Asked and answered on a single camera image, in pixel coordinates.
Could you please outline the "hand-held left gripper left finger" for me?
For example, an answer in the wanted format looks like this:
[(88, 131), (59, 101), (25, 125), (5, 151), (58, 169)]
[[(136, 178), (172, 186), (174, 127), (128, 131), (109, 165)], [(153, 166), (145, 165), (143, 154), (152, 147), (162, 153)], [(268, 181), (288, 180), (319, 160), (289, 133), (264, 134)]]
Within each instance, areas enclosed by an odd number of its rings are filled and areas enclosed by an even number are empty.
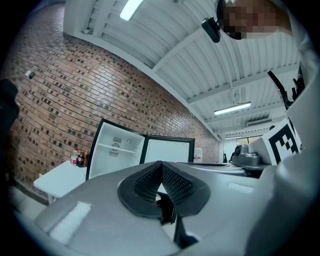
[(118, 198), (134, 215), (161, 220), (162, 210), (156, 201), (161, 183), (162, 162), (156, 161), (121, 181), (117, 189)]

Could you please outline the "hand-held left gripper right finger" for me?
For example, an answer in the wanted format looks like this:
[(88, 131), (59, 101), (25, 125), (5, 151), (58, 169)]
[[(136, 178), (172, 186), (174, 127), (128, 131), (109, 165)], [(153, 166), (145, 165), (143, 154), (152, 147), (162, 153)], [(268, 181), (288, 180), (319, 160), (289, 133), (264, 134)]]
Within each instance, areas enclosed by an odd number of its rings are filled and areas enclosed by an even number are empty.
[(184, 167), (169, 162), (161, 164), (162, 185), (181, 217), (198, 214), (210, 199), (209, 186), (187, 173)]

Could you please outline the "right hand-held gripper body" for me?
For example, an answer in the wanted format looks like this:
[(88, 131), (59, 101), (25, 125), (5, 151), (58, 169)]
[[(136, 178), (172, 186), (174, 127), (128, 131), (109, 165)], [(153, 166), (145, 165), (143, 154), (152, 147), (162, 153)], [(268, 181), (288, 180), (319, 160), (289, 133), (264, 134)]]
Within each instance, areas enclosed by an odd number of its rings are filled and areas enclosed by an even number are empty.
[(273, 129), (249, 144), (235, 147), (229, 163), (187, 163), (201, 171), (236, 176), (259, 176), (269, 166), (276, 166), (288, 157), (299, 154), (300, 138), (290, 119), (286, 118)]

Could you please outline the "white wire fridge shelf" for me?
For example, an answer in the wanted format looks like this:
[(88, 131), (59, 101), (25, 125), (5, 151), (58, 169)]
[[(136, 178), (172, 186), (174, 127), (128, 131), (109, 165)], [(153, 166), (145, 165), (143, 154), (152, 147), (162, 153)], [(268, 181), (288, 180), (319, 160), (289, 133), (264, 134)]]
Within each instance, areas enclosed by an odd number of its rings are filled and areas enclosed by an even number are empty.
[(105, 148), (109, 148), (109, 149), (112, 149), (112, 150), (116, 150), (116, 151), (121, 151), (121, 152), (126, 152), (126, 153), (132, 153), (132, 154), (139, 154), (139, 152), (135, 152), (135, 151), (132, 151), (132, 150), (123, 149), (123, 148), (120, 148), (120, 147), (114, 147), (114, 146), (110, 146), (110, 145), (106, 145), (106, 144), (101, 144), (101, 143), (98, 143), (97, 145), (98, 145), (98, 146), (105, 147)]

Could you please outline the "fridge door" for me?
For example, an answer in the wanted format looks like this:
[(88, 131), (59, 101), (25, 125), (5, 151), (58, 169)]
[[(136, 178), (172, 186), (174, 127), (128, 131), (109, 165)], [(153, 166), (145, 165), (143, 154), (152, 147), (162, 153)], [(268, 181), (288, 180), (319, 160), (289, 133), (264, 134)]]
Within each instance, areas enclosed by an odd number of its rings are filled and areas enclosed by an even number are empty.
[(145, 135), (140, 164), (162, 161), (193, 163), (194, 138)]

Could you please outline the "black mini fridge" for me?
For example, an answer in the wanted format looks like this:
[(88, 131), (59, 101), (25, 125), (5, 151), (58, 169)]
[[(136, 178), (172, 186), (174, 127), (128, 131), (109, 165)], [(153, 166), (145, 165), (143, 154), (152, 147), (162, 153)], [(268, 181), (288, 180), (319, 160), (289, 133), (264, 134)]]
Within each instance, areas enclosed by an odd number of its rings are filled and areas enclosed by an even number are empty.
[[(86, 180), (112, 173), (140, 163), (145, 137), (143, 134), (121, 125), (101, 119), (91, 146)], [(99, 146), (98, 144), (118, 147), (137, 153), (128, 153)]]

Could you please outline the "ceiling air conditioner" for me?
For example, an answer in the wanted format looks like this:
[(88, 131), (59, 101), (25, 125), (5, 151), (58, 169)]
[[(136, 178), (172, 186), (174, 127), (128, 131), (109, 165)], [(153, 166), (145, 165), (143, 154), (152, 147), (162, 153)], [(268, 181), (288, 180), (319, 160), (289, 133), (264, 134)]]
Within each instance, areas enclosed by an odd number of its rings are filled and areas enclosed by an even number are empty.
[(265, 118), (265, 119), (260, 119), (260, 120), (247, 122), (246, 126), (247, 127), (253, 127), (253, 126), (258, 126), (258, 125), (262, 125), (262, 124), (267, 124), (267, 123), (270, 123), (272, 121), (273, 121), (272, 118)]

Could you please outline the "ceiling light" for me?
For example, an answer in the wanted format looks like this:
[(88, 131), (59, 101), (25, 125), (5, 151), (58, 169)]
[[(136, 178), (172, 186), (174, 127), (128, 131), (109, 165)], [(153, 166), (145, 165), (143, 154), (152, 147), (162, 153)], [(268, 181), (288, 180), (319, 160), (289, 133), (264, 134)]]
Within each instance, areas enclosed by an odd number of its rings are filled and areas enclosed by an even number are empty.
[(216, 116), (217, 115), (222, 115), (222, 114), (231, 113), (231, 112), (235, 112), (235, 111), (238, 111), (238, 110), (246, 109), (246, 108), (249, 108), (250, 106), (251, 106), (251, 102), (249, 101), (249, 102), (236, 104), (234, 106), (230, 106), (230, 107), (227, 107), (227, 108), (216, 110), (214, 112), (214, 114)]
[(128, 0), (120, 12), (120, 18), (125, 21), (130, 21), (144, 1), (145, 0)]

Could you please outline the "person's white t-shirt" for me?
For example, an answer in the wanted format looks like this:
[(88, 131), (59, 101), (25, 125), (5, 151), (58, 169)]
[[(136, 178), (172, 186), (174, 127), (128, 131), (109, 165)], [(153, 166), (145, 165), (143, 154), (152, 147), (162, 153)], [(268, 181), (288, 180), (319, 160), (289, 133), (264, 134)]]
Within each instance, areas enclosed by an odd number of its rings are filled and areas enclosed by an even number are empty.
[(292, 37), (300, 54), (305, 89), (287, 114), (306, 150), (320, 150), (320, 55), (303, 25), (287, 11)]

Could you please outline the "white table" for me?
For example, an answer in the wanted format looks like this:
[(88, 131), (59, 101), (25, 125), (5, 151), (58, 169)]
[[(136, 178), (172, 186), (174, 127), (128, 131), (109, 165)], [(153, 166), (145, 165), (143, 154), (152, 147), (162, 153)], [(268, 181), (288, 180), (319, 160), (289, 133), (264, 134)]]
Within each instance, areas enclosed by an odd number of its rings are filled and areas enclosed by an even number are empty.
[(55, 199), (61, 198), (86, 181), (86, 167), (71, 165), (69, 161), (58, 165), (33, 182), (38, 190), (48, 195), (51, 205)]

